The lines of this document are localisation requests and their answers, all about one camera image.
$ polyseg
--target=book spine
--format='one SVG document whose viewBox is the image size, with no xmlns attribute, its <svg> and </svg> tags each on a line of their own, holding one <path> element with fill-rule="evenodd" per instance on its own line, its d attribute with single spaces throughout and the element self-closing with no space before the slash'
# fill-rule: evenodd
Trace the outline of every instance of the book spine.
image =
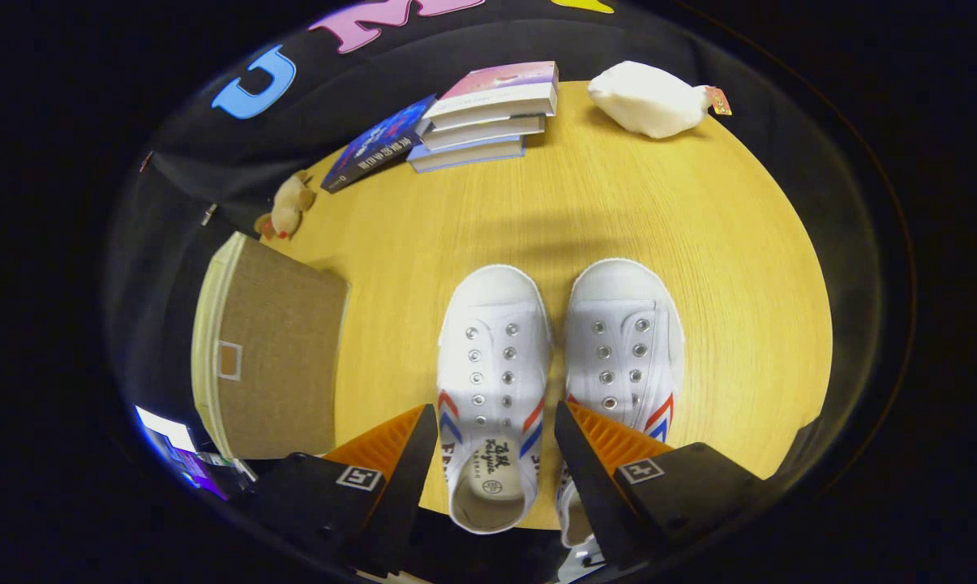
<svg viewBox="0 0 977 584">
<path fill-rule="evenodd" d="M 376 170 L 377 167 L 384 165 L 388 160 L 392 160 L 404 152 L 408 152 L 415 144 L 420 141 L 414 129 L 409 129 L 400 136 L 396 137 L 391 143 L 382 145 L 377 151 L 369 152 L 369 156 L 356 162 L 348 162 L 336 177 L 326 178 L 322 188 L 327 192 L 337 192 L 350 185 L 358 178 Z"/>
</svg>

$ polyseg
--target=pink book cover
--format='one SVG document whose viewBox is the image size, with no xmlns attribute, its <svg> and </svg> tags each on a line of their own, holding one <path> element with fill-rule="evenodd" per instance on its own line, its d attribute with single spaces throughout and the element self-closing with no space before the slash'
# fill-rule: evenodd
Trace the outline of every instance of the pink book cover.
<svg viewBox="0 0 977 584">
<path fill-rule="evenodd" d="M 449 89 L 441 101 L 449 97 L 467 96 L 487 89 L 511 88 L 515 85 L 552 83 L 556 78 L 555 62 L 519 62 L 498 67 L 470 71 Z"/>
</svg>

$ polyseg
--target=orange gripper pad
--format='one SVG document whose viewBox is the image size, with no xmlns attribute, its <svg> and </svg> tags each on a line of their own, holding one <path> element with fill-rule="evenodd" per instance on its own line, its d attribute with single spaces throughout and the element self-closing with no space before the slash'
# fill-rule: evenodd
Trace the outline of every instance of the orange gripper pad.
<svg viewBox="0 0 977 584">
<path fill-rule="evenodd" d="M 326 461 L 342 465 L 361 466 L 363 469 L 380 470 L 384 481 L 391 480 L 405 444 L 417 427 L 424 406 L 414 407 L 405 414 L 396 415 L 363 435 L 355 436 L 323 456 Z"/>
<path fill-rule="evenodd" d="M 643 461 L 674 450 L 671 446 L 652 439 L 639 430 L 615 422 L 606 415 L 597 414 L 585 406 L 568 403 L 567 406 L 578 422 L 581 433 L 593 447 L 596 458 L 600 459 L 607 476 L 614 478 L 618 466 L 629 462 Z"/>
</svg>

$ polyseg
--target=book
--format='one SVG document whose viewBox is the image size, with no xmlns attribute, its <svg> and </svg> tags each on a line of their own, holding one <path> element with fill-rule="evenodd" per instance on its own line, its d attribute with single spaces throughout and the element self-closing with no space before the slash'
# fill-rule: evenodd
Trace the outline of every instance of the book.
<svg viewBox="0 0 977 584">
<path fill-rule="evenodd" d="M 417 173 L 447 169 L 450 166 L 485 162 L 504 158 L 521 158 L 525 155 L 524 136 L 504 136 L 481 140 L 478 143 L 454 145 L 431 151 L 425 144 L 417 144 L 409 153 L 409 163 Z"/>
<path fill-rule="evenodd" d="M 426 111 L 439 130 L 514 115 L 556 115 L 555 62 L 504 64 L 471 71 Z"/>
<path fill-rule="evenodd" d="M 430 125 L 424 114 L 434 102 L 434 96 L 424 97 L 351 140 L 326 174 L 322 188 L 337 192 L 420 144 L 421 134 Z"/>
<path fill-rule="evenodd" d="M 500 119 L 498 122 L 470 123 L 447 130 L 437 130 L 431 125 L 422 134 L 422 143 L 433 151 L 433 149 L 476 143 L 489 138 L 540 134 L 545 130 L 545 115 L 515 115 L 513 118 Z"/>
</svg>

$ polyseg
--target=pink letter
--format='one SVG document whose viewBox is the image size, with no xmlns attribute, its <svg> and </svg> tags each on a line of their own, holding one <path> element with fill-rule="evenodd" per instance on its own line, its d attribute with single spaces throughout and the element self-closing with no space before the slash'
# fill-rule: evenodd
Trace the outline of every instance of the pink letter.
<svg viewBox="0 0 977 584">
<path fill-rule="evenodd" d="M 462 11 L 465 8 L 477 6 L 485 0 L 417 0 L 420 4 L 420 16 L 437 16 L 446 12 Z M 387 0 L 376 4 L 356 4 L 344 8 L 343 11 L 333 12 L 321 21 L 314 23 L 309 30 L 325 28 L 340 38 L 341 45 L 336 48 L 337 53 L 350 53 L 355 49 L 368 45 L 380 36 L 380 29 L 369 29 L 359 23 L 387 24 L 404 26 L 409 21 L 409 4 L 413 0 Z"/>
</svg>

